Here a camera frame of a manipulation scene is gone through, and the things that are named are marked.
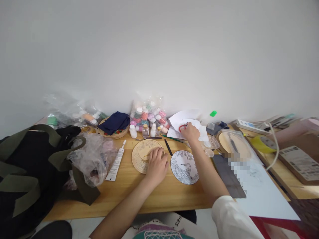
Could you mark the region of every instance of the white sleeve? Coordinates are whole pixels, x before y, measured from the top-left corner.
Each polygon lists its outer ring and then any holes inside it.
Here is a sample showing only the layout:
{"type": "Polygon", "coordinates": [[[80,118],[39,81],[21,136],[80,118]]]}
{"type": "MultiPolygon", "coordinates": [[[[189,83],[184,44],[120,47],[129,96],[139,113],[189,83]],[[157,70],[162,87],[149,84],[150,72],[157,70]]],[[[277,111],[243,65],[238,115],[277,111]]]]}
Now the white sleeve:
{"type": "Polygon", "coordinates": [[[250,217],[231,196],[219,197],[212,208],[219,239],[264,238],[250,217]]]}

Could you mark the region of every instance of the olive green strap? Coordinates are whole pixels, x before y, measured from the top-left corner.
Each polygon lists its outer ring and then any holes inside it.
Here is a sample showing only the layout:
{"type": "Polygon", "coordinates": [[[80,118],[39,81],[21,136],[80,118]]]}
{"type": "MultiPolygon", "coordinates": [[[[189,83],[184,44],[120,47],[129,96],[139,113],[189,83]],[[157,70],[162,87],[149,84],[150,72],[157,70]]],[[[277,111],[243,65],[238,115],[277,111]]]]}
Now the olive green strap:
{"type": "Polygon", "coordinates": [[[31,207],[40,197],[39,181],[29,176],[7,175],[0,182],[0,192],[27,192],[15,201],[12,217],[16,217],[31,207]]]}
{"type": "Polygon", "coordinates": [[[72,151],[82,148],[86,144],[86,138],[78,136],[74,137],[70,142],[81,139],[82,143],[74,148],[56,152],[49,157],[49,162],[52,163],[57,170],[63,172],[67,170],[73,170],[73,176],[77,185],[77,190],[63,191],[59,196],[59,200],[76,200],[91,205],[97,197],[100,195],[100,191],[97,187],[91,188],[84,179],[84,174],[75,167],[70,160],[66,160],[66,157],[72,151]]]}
{"type": "Polygon", "coordinates": [[[23,175],[26,174],[26,170],[0,161],[0,177],[5,178],[9,174],[23,175]]]}
{"type": "Polygon", "coordinates": [[[51,164],[53,164],[53,166],[55,166],[56,169],[59,170],[60,172],[64,172],[64,171],[67,171],[67,170],[72,170],[72,165],[71,165],[71,163],[68,160],[66,160],[66,157],[72,151],[80,149],[86,144],[86,138],[81,137],[81,136],[74,137],[70,142],[72,142],[72,141],[74,141],[76,139],[81,139],[82,140],[82,143],[79,146],[71,148],[71,149],[68,149],[68,150],[56,152],[56,153],[52,154],[49,157],[49,159],[48,159],[49,162],[51,164]]]}
{"type": "Polygon", "coordinates": [[[97,187],[91,188],[84,179],[84,174],[74,165],[72,165],[74,180],[77,190],[64,190],[61,192],[58,200],[74,200],[88,204],[89,206],[99,197],[100,191],[97,187]]]}
{"type": "Polygon", "coordinates": [[[10,157],[10,155],[16,150],[16,148],[19,146],[22,139],[29,130],[40,130],[48,133],[49,143],[53,147],[57,147],[60,143],[61,136],[50,126],[45,124],[34,125],[16,134],[11,135],[0,144],[0,161],[4,162],[10,157]]]}

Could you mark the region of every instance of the glue tube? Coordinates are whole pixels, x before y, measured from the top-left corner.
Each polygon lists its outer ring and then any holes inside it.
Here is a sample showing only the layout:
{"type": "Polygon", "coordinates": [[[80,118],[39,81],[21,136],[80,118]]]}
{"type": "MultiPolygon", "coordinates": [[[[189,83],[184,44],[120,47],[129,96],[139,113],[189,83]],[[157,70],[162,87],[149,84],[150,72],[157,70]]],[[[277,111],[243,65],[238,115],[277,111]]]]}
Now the glue tube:
{"type": "Polygon", "coordinates": [[[115,158],[115,161],[112,165],[112,168],[110,170],[110,172],[108,173],[108,175],[106,176],[106,179],[107,181],[115,181],[116,179],[116,175],[117,175],[117,172],[119,170],[119,167],[120,167],[120,163],[121,163],[121,160],[122,160],[122,157],[123,157],[123,154],[124,154],[124,145],[126,143],[126,140],[124,140],[123,144],[122,144],[122,148],[119,149],[119,152],[117,153],[117,156],[115,158]]]}

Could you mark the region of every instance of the black bag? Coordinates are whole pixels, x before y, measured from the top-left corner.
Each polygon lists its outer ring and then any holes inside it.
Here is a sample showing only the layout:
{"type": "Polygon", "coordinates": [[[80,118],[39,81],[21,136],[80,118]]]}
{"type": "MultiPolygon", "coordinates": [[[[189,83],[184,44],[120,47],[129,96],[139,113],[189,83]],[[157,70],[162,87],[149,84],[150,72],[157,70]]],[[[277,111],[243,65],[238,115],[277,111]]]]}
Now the black bag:
{"type": "Polygon", "coordinates": [[[99,196],[99,190],[89,187],[83,173],[66,160],[85,145],[85,138],[76,137],[80,132],[79,127],[54,130],[40,124],[0,141],[0,239],[30,237],[57,199],[91,205],[99,196]],[[71,148],[76,138],[82,144],[71,148]],[[71,169],[78,189],[62,191],[71,169]]]}

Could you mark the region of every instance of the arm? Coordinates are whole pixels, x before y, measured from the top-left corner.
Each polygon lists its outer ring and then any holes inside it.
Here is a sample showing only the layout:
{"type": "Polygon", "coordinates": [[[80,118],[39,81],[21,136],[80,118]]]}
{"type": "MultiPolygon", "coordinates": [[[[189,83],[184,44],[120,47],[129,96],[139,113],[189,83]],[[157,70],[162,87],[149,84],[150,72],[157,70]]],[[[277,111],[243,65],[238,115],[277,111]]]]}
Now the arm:
{"type": "Polygon", "coordinates": [[[146,176],[134,190],[121,201],[90,235],[91,239],[122,238],[147,197],[165,178],[168,162],[163,148],[150,153],[146,176]]]}
{"type": "Polygon", "coordinates": [[[229,195],[224,182],[219,177],[209,157],[204,153],[198,141],[199,131],[191,123],[188,123],[187,128],[182,129],[182,134],[191,146],[203,189],[213,202],[212,218],[216,223],[218,237],[220,239],[262,239],[262,234],[229,195]]]}
{"type": "Polygon", "coordinates": [[[187,139],[194,156],[200,182],[202,183],[204,192],[214,202],[223,195],[229,195],[229,192],[219,177],[210,158],[203,151],[198,138],[200,133],[192,123],[188,123],[186,129],[181,129],[182,135],[187,139]]]}

